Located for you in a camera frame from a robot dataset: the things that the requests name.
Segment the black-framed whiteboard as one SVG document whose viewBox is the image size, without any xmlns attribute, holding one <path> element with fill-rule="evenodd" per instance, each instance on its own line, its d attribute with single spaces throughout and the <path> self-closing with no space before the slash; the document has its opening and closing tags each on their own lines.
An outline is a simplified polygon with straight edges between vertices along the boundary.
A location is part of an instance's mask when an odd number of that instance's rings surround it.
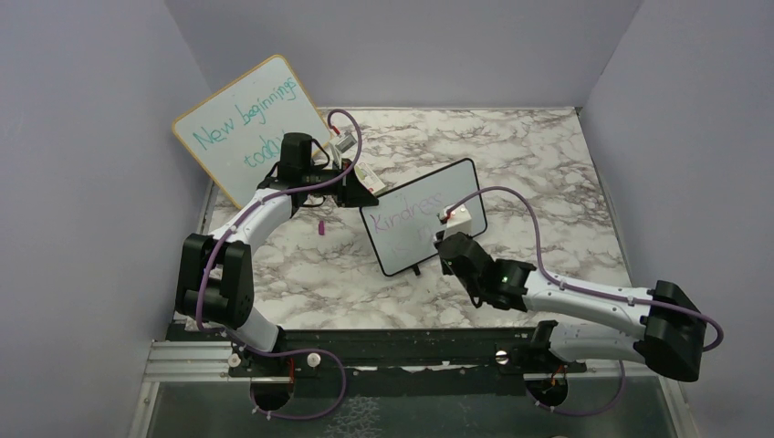
<svg viewBox="0 0 774 438">
<path fill-rule="evenodd" d="M 395 276 L 435 257 L 435 236 L 445 229 L 439 214 L 479 189 L 476 165 L 464 158 L 379 195 L 376 206 L 362 207 L 382 273 Z"/>
</svg>

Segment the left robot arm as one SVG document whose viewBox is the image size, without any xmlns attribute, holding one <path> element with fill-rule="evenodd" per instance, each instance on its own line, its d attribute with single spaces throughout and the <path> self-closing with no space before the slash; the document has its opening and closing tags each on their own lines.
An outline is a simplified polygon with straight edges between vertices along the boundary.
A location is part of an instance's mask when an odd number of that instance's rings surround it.
<svg viewBox="0 0 774 438">
<path fill-rule="evenodd" d="M 358 179 L 353 161 L 332 168 L 314 163 L 316 146 L 306 133 L 285 134 L 278 162 L 248 204 L 210 234 L 191 234 L 183 241 L 176 312 L 192 318 L 203 331 L 234 334 L 253 350 L 253 363 L 268 375 L 283 370 L 287 351 L 277 343 L 281 327 L 254 307 L 253 254 L 310 195 L 329 196 L 343 208 L 379 203 Z"/>
</svg>

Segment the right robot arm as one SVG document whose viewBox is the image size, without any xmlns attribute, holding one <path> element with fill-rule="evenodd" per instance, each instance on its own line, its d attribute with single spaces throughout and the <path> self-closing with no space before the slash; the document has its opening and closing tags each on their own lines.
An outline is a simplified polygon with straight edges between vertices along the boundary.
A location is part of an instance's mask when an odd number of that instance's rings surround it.
<svg viewBox="0 0 774 438">
<path fill-rule="evenodd" d="M 495 259 L 471 236 L 434 244 L 442 271 L 455 276 L 471 302 L 501 310 L 549 312 L 580 324 L 547 323 L 527 346 L 528 363 L 548 371 L 560 362 L 641 363 L 675 381 L 697 381 L 707 321 L 682 288 L 600 287 L 543 272 L 531 263 Z"/>
</svg>

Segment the wood-framed whiteboard with writing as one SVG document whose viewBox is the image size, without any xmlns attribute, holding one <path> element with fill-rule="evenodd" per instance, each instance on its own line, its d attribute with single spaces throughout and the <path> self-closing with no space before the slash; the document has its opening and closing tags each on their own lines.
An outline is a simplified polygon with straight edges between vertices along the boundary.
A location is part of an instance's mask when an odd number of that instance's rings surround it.
<svg viewBox="0 0 774 438">
<path fill-rule="evenodd" d="M 288 61 L 274 55 L 172 124 L 220 192 L 242 208 L 279 159 L 288 132 L 326 144 L 332 132 Z"/>
</svg>

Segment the small green white box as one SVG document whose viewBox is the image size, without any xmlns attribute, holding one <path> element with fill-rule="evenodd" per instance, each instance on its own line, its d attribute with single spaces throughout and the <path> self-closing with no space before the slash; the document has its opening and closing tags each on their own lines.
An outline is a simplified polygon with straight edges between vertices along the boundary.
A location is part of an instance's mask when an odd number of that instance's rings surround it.
<svg viewBox="0 0 774 438">
<path fill-rule="evenodd" d="M 387 190 L 387 185 L 368 164 L 357 164 L 355 173 L 358 180 L 370 193 L 379 195 Z"/>
</svg>

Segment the black metal base rail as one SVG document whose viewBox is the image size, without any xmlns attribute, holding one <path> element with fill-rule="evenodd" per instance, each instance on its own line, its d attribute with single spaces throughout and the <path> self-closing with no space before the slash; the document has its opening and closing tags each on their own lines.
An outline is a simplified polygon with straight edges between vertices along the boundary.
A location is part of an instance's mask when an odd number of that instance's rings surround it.
<svg viewBox="0 0 774 438">
<path fill-rule="evenodd" d="M 552 402 L 572 378 L 616 374 L 614 361 L 560 363 L 535 328 L 288 330 L 279 358 L 234 340 L 172 324 L 153 360 L 174 363 L 175 381 L 245 382 L 262 402 L 340 396 L 524 397 Z"/>
</svg>

